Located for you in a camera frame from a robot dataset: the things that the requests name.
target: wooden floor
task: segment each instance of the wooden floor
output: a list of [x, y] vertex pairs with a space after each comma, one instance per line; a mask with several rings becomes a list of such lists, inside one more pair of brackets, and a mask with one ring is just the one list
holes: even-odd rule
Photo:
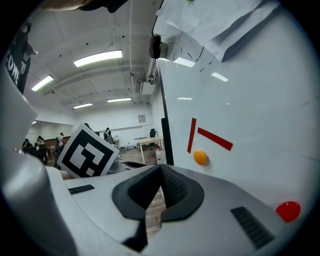
[[[146, 165], [157, 163], [156, 148], [143, 150]], [[124, 150], [119, 152], [120, 159], [143, 164], [141, 152], [137, 149]], [[159, 191], [145, 212], [145, 227], [148, 240], [154, 238], [161, 228], [161, 213], [166, 209], [165, 200]]]
[[[157, 163], [156, 148], [149, 147], [143, 150], [144, 161], [146, 165], [153, 165]], [[143, 164], [141, 151], [137, 149], [123, 150], [119, 152], [120, 159], [123, 161], [132, 161]]]
[[54, 167], [55, 165], [55, 161], [56, 161], [56, 156], [53, 155], [53, 156], [48, 156], [48, 162], [47, 162], [47, 166], [51, 166], [51, 167]]

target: white whiteboard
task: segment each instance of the white whiteboard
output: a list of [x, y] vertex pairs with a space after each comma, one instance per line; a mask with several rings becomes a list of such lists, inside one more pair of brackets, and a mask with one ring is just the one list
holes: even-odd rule
[[[154, 33], [168, 43], [171, 61], [195, 60], [202, 51], [160, 18]], [[193, 67], [159, 61], [174, 165], [231, 181], [269, 206], [296, 201], [305, 213], [320, 172], [318, 56], [283, 9], [242, 43], [222, 63], [206, 49]], [[192, 118], [196, 128], [188, 153]], [[197, 133], [198, 128], [233, 143], [231, 151]], [[195, 149], [206, 153], [208, 166], [195, 162]]]

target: poster on wall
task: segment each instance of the poster on wall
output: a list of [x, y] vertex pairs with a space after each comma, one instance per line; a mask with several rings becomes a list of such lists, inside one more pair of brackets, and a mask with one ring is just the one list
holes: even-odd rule
[[139, 124], [140, 123], [145, 123], [146, 122], [146, 115], [145, 114], [140, 114], [139, 115]]
[[57, 164], [74, 178], [103, 176], [118, 153], [119, 149], [80, 124], [62, 150]]

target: ceiling light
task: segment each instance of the ceiling light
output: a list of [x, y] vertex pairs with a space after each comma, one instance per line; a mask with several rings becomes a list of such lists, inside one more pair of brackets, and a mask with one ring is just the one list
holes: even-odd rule
[[166, 59], [166, 58], [158, 58], [158, 60], [162, 60], [162, 61], [166, 61], [169, 62], [170, 60]]
[[77, 67], [81, 67], [83, 65], [87, 65], [93, 62], [99, 62], [99, 61], [116, 59], [116, 58], [122, 58], [122, 50], [113, 50], [113, 51], [107, 51], [107, 52], [91, 55], [91, 56], [76, 60], [74, 64]]
[[131, 98], [116, 98], [116, 99], [107, 100], [107, 102], [124, 102], [124, 101], [131, 101]]
[[227, 78], [225, 78], [223, 75], [220, 75], [220, 74], [218, 74], [218, 73], [216, 73], [216, 72], [214, 72], [213, 74], [211, 74], [211, 76], [216, 77], [216, 78], [219, 78], [220, 80], [222, 80], [222, 81], [224, 81], [224, 82], [229, 81], [229, 80], [228, 80]]
[[84, 107], [88, 107], [88, 106], [92, 106], [91, 103], [87, 103], [87, 104], [83, 104], [83, 105], [79, 105], [79, 106], [74, 106], [74, 109], [80, 109], [80, 108], [84, 108]]
[[190, 67], [192, 68], [196, 63], [193, 62], [193, 61], [190, 61], [190, 60], [187, 60], [185, 58], [177, 58], [174, 63], [178, 63], [178, 64], [181, 64], [181, 65], [184, 65], [184, 66], [187, 66], [187, 67]]
[[51, 75], [48, 75], [45, 79], [43, 79], [41, 82], [37, 83], [37, 85], [35, 87], [33, 87], [31, 90], [32, 91], [37, 91], [39, 90], [42, 86], [44, 86], [45, 84], [49, 83], [50, 81], [52, 81], [54, 78]]

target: white table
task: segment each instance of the white table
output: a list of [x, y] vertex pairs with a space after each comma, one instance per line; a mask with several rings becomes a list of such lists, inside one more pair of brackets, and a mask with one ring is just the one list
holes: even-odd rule
[[160, 142], [160, 147], [162, 147], [162, 146], [163, 146], [163, 141], [164, 141], [164, 138], [163, 138], [163, 137], [152, 137], [152, 138], [144, 138], [144, 139], [140, 139], [140, 140], [139, 140], [140, 149], [141, 149], [141, 155], [142, 155], [142, 160], [143, 160], [143, 163], [144, 163], [144, 164], [145, 164], [146, 162], [145, 162], [144, 150], [143, 150], [142, 145]]

